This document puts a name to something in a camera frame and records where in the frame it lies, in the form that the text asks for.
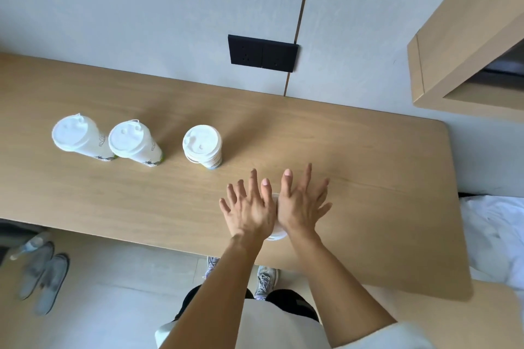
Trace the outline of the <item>person's left hand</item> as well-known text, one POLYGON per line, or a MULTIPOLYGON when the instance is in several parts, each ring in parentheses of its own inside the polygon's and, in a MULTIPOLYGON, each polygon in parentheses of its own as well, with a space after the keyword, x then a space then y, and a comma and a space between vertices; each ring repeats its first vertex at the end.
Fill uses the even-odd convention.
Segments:
POLYGON ((233 237, 239 236, 262 244, 272 234, 277 213, 274 204, 271 209, 264 207, 260 196, 260 184, 257 170, 254 168, 245 186, 248 199, 242 202, 237 201, 237 183, 227 185, 225 200, 231 213, 225 220, 233 237))

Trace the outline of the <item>person's right forearm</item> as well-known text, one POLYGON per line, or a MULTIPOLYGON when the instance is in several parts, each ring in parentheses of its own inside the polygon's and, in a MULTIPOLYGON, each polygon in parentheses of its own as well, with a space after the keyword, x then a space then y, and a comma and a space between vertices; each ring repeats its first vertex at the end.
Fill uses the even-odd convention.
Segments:
POLYGON ((288 236, 332 348, 356 342, 397 323, 325 247, 315 230, 300 228, 289 231, 288 236))

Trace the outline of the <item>person's left forearm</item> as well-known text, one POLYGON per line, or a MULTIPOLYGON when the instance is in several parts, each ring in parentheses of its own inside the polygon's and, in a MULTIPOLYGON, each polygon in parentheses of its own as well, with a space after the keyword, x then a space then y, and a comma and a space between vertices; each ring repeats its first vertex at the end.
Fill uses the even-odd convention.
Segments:
POLYGON ((235 349, 247 285, 264 239, 235 234, 203 284, 189 292, 160 349, 235 349))

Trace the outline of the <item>short white lidded paper cup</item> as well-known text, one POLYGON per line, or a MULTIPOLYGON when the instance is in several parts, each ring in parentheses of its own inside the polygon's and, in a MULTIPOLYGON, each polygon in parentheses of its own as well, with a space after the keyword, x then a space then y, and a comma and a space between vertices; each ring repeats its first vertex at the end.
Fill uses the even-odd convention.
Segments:
POLYGON ((222 164, 222 138, 218 130, 209 125, 190 128, 182 140, 182 148, 188 161, 207 169, 222 164))

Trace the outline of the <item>person's left grey sneaker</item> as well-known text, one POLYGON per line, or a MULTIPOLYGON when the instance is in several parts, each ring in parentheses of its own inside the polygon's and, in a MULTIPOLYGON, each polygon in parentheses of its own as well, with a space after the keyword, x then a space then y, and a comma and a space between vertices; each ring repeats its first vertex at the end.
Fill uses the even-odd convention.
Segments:
POLYGON ((220 258, 218 258, 218 257, 210 257, 210 256, 208 256, 206 258, 207 267, 206 267, 206 272, 205 272, 205 274, 203 276, 204 280, 208 279, 208 276, 214 270, 214 268, 217 266, 219 260, 220 260, 220 258))

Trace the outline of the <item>person's grey sneaker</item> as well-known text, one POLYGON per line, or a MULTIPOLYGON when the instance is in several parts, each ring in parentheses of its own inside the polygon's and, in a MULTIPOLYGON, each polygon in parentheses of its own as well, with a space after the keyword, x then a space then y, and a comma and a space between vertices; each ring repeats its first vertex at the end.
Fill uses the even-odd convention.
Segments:
POLYGON ((217 266, 219 260, 220 260, 220 258, 218 258, 218 257, 210 257, 210 256, 208 256, 206 258, 207 267, 206 267, 206 272, 205 272, 205 274, 203 276, 204 280, 208 279, 208 276, 214 270, 214 268, 217 266))
POLYGON ((259 266, 257 270, 257 289, 254 299, 265 300, 272 293, 278 283, 279 270, 267 266, 259 266))

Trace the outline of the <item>person's right grey sneaker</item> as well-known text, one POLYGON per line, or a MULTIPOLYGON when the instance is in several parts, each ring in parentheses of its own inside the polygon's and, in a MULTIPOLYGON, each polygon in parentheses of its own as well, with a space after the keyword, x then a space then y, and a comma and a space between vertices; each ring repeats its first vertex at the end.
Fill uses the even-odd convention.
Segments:
POLYGON ((279 270, 267 266, 259 266, 257 270, 257 289, 254 299, 265 300, 272 293, 278 283, 279 270))

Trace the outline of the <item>black shorts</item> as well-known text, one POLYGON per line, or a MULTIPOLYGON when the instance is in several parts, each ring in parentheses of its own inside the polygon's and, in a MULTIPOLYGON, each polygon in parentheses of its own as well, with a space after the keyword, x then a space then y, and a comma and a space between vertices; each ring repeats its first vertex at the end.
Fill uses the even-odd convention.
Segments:
MULTIPOLYGON (((173 322, 179 320, 180 316, 183 314, 193 297, 200 289, 200 287, 201 285, 196 286, 187 293, 180 308, 180 311, 175 316, 173 322)), ((284 312, 299 315, 302 317, 307 317, 317 322, 320 322, 318 313, 315 311, 314 307, 312 307, 310 303, 308 303, 302 296, 300 296, 293 290, 277 289, 275 291, 272 291, 269 295, 267 295, 267 297, 263 299, 263 301, 267 301, 274 304, 284 312)))

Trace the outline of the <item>white shirt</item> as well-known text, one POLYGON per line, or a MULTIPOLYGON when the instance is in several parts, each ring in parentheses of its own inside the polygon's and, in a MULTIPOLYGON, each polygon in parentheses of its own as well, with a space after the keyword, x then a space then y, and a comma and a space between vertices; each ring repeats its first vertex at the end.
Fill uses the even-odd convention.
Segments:
MULTIPOLYGON (((175 322, 155 333, 157 347, 175 322)), ((274 304, 246 298, 235 349, 333 349, 319 322, 282 311, 274 304)), ((409 323, 388 326, 341 349, 436 349, 424 333, 409 323)))

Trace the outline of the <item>white bedding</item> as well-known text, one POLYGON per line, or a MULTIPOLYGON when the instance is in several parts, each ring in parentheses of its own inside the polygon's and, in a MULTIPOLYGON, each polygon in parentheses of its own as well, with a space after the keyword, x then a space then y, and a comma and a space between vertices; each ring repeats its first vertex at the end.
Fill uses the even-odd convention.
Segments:
POLYGON ((524 291, 524 198, 473 195, 459 201, 472 278, 524 291))

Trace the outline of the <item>low wooden furniture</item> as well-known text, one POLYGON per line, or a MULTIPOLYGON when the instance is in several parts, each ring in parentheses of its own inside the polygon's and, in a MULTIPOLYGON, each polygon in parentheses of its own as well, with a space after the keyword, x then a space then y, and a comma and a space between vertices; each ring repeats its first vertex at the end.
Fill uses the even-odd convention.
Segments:
POLYGON ((364 287, 398 321, 421 328, 437 349, 524 349, 521 304, 505 285, 473 280, 467 302, 364 287))

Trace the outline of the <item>clear plastic water bottle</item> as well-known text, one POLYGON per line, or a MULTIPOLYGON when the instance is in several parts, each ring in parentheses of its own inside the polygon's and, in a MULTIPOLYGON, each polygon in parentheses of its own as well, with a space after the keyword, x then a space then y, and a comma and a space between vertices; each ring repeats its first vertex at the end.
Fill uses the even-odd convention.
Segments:
POLYGON ((34 252, 39 248, 43 247, 47 242, 49 242, 51 237, 50 232, 41 232, 28 240, 26 243, 18 246, 10 254, 10 260, 17 260, 22 255, 34 252))

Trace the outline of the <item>black device in shelf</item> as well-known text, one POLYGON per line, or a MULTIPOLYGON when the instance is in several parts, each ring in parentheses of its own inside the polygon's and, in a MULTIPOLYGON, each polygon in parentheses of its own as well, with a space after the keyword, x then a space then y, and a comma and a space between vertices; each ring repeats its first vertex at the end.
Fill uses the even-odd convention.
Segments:
POLYGON ((520 42, 478 73, 482 83, 524 89, 524 43, 520 42))

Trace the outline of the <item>black wall socket panel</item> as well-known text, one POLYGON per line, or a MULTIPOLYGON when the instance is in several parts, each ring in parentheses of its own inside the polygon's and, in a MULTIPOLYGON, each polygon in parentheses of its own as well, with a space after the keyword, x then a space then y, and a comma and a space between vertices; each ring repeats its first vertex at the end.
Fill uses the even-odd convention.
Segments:
POLYGON ((231 64, 285 73, 294 71, 299 45, 229 34, 231 64))

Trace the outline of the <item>wooden wall shelf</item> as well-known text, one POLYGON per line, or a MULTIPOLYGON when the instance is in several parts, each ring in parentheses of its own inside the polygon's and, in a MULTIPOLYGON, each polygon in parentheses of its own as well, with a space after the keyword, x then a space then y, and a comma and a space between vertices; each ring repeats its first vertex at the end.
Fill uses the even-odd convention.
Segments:
POLYGON ((524 0, 444 0, 408 44, 412 103, 524 123, 524 84, 484 69, 524 41, 524 0))

